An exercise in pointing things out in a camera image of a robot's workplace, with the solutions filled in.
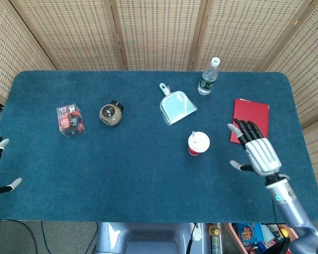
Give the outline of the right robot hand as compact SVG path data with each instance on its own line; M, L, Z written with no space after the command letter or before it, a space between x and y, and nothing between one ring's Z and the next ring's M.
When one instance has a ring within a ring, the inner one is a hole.
M252 121L235 119L227 127L235 134L245 150L250 164L240 164L235 160L229 163L239 171L252 171L260 177L275 175L281 168L281 162L270 141L262 135L258 126Z

